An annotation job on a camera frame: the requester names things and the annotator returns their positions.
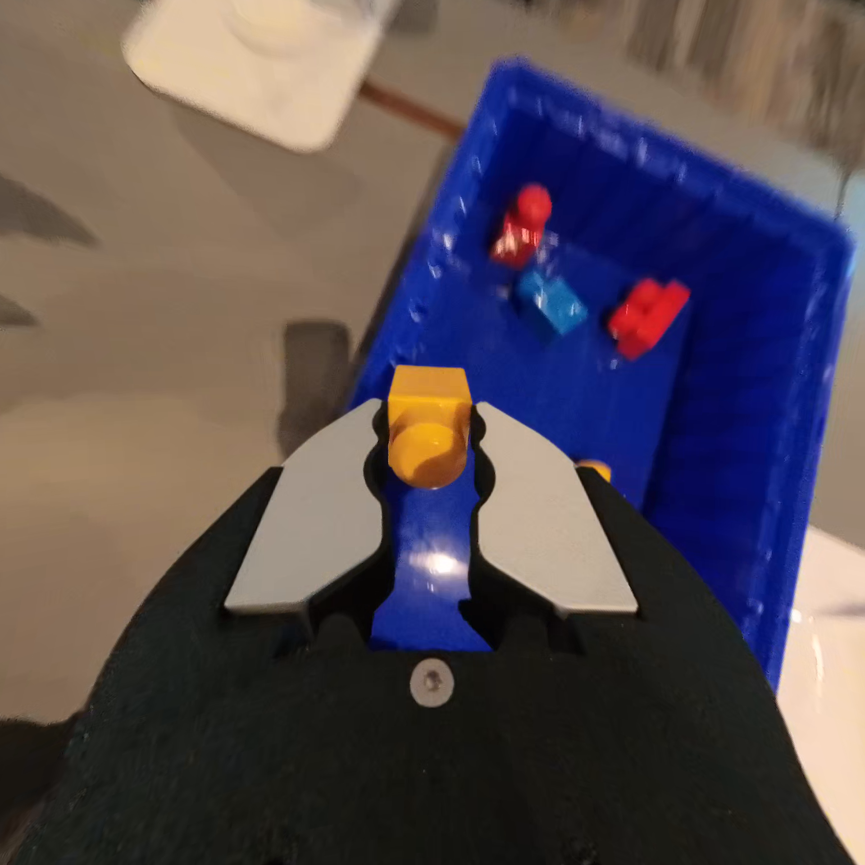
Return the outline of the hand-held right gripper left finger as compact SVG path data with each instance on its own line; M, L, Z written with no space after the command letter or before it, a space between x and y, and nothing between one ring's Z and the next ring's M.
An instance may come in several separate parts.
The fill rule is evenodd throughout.
M370 399L283 464L231 589L236 615L289 614L315 633L334 614L361 633L395 585L387 411Z

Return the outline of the white base document stand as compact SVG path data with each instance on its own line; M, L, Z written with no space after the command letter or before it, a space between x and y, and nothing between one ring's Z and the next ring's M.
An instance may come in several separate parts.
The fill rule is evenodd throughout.
M402 2L158 1L122 53L151 90L297 153L328 147Z

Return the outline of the blue plastic bin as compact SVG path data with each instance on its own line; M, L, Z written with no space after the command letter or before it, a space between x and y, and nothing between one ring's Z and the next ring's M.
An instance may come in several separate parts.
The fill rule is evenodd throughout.
M348 406L400 364L492 371L485 195L539 183L590 251L690 292L665 425L632 501L698 571L779 684L854 243L827 214L530 65L498 61Z

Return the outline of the pile of colourful toy blocks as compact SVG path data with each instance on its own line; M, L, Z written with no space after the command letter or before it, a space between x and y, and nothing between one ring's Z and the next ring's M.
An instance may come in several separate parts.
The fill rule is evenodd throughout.
M689 289L590 251L538 183L485 195L484 287L496 333L473 373L487 401L575 463L595 461L632 501L645 496L689 316Z

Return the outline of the yellow single-stud block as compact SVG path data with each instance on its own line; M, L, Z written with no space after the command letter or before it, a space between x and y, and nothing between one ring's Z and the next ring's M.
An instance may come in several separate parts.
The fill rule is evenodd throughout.
M472 398L463 369L398 365L387 395L387 461L404 483L438 490L467 463Z

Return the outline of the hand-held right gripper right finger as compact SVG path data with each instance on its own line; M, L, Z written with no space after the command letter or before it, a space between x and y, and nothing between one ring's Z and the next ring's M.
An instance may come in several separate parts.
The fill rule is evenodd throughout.
M466 620L503 633L527 617L634 619L639 602L574 464L488 401L471 418L473 484Z

